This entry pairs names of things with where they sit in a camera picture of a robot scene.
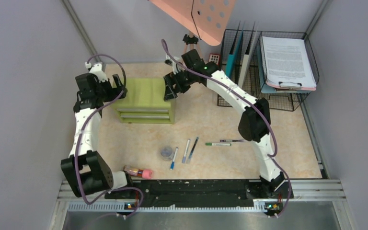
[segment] clipboard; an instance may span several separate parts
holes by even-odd
[[[265,84],[265,78],[263,76],[263,61],[262,61],[262,52],[260,50],[260,46],[256,46],[256,54],[257,54],[257,66],[259,68],[259,80],[260,80],[260,92],[261,93],[310,93],[313,90],[306,90],[301,86],[296,87],[284,87],[284,88],[276,88],[271,86],[269,83]]]
[[[262,60],[268,61],[266,57],[266,51],[264,50],[264,47],[269,49],[268,54],[271,54],[271,52],[274,52],[276,54],[277,52],[287,52],[291,50],[292,52],[298,52],[301,54],[301,64],[303,66],[304,71],[304,77],[301,79],[300,82],[297,82],[298,79],[294,79],[295,81],[287,81],[287,78],[273,78],[270,80],[268,76],[268,66],[264,65],[264,73],[265,73],[265,83],[268,86],[277,88],[277,89],[290,89],[290,90],[303,90],[303,91],[315,91],[316,90],[316,83],[313,78],[313,72],[311,69],[310,61],[307,57],[307,51],[305,47],[305,42],[303,39],[292,39],[292,38],[277,38],[277,37],[268,37],[263,36],[260,40],[260,52],[259,55]],[[310,81],[308,74],[311,74],[312,81]]]

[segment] pen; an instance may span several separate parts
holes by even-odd
[[[231,143],[211,143],[211,142],[207,142],[205,143],[205,145],[209,145],[209,146],[231,146]]]
[[[220,142],[248,142],[247,140],[220,140]]]
[[[193,157],[194,149],[196,148],[196,144],[198,142],[198,139],[199,139],[199,137],[197,137],[195,142],[194,142],[193,148],[191,149],[190,155],[188,156],[187,164],[190,163],[191,158]]]
[[[170,166],[170,170],[174,169],[174,162],[175,162],[175,157],[177,156],[177,152],[178,152],[178,147],[175,148],[175,152],[174,152],[174,156],[172,158],[172,164]]]
[[[190,139],[187,140],[187,146],[185,147],[185,151],[184,151],[184,156],[183,156],[183,160],[181,161],[181,163],[185,163],[185,157],[187,156],[187,152],[188,152],[188,146],[190,145]]]

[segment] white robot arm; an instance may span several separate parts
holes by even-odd
[[[182,60],[192,72],[209,76],[209,78],[201,78],[190,71],[173,71],[164,76],[166,83],[164,99],[169,100],[178,97],[178,93],[185,93],[190,89],[190,85],[195,82],[205,85],[223,97],[241,116],[238,131],[244,139],[252,144],[256,158],[259,161],[262,183],[267,185],[269,192],[275,192],[285,182],[285,177],[270,157],[274,152],[270,144],[271,138],[266,123],[248,104],[251,103],[257,107],[270,123],[268,101],[264,98],[258,100],[243,91],[223,71],[218,70],[215,63],[205,64],[194,49],[182,55]]]
[[[225,75],[224,71],[215,71],[212,73],[212,78],[228,86],[231,91],[237,92],[239,95],[243,95],[247,101],[253,104],[257,101],[257,98],[246,93],[237,84],[232,82]],[[249,106],[243,100],[240,100],[234,94],[230,93],[229,90],[214,81],[207,80],[207,88],[212,89],[221,97],[223,97],[238,112],[239,115],[242,115],[246,110],[245,108]],[[273,179],[277,178],[281,171],[276,165],[274,165],[273,161],[268,156],[268,154],[273,154],[272,146],[270,144],[270,133],[261,137],[260,142],[250,141],[250,143],[252,144],[255,156],[259,161],[260,176],[267,181],[272,181]]]
[[[61,161],[61,170],[76,197],[81,197],[74,164],[76,151],[78,151],[78,171],[86,165],[91,170],[79,173],[85,194],[89,195],[108,190],[113,188],[114,185],[119,187],[120,177],[126,181],[125,174],[123,172],[114,174],[97,152],[98,130],[102,112],[94,113],[94,111],[99,110],[104,105],[104,102],[110,102],[115,99],[117,95],[121,95],[120,98],[126,97],[127,89],[122,85],[117,74],[113,75],[116,88],[112,88],[101,63],[96,63],[93,66],[85,63],[85,66],[89,73],[81,74],[75,78],[79,91],[73,108],[77,124],[74,143],[69,157]]]

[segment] cable tie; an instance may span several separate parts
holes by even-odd
[[[75,134],[75,136],[78,137],[81,134],[90,134],[90,133],[91,133],[90,130],[81,130],[81,129],[79,129],[78,132]]]
[[[233,84],[233,85],[229,86],[229,87],[227,88],[228,93],[232,92],[232,91],[233,91],[234,89],[236,89],[237,87],[239,87],[239,85],[237,85],[237,84]]]

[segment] pen cap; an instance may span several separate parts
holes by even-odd
[[[143,170],[143,174],[142,174],[142,178],[143,179],[147,179],[150,180],[153,176],[153,171],[150,169],[144,169]]]

